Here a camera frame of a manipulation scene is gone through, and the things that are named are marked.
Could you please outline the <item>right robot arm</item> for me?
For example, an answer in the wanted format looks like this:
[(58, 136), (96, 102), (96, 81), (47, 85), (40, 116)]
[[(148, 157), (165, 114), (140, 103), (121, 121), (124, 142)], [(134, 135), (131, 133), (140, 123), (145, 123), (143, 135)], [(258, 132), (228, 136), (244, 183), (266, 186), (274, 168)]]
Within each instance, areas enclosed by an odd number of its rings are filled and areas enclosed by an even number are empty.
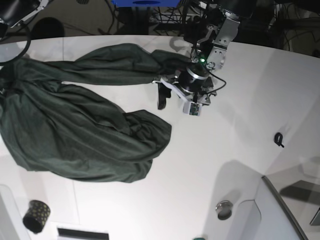
[(47, 7), (52, 0), (1, 0), (0, 1), (0, 40), (7, 37), (8, 29), (20, 26), (20, 30), (25, 30), (27, 38), (24, 49), (14, 58), (2, 61), (3, 67), (12, 64), (23, 57), (31, 45), (31, 31), (26, 20), (35, 17), (40, 11)]

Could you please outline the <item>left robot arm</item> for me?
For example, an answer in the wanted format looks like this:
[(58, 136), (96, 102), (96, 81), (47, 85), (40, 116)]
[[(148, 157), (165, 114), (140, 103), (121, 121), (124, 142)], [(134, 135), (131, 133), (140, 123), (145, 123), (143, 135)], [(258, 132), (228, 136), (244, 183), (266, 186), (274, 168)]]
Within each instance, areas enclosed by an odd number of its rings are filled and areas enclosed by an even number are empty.
[(158, 87), (158, 110), (176, 94), (183, 101), (183, 112), (199, 116), (211, 96), (227, 82), (215, 75), (226, 58), (229, 44), (238, 34), (241, 21), (249, 19), (257, 5), (255, 0), (210, 0), (200, 19), (193, 19), (184, 31), (184, 40), (191, 43), (190, 60), (169, 58), (165, 63), (172, 74), (162, 73), (154, 82)]

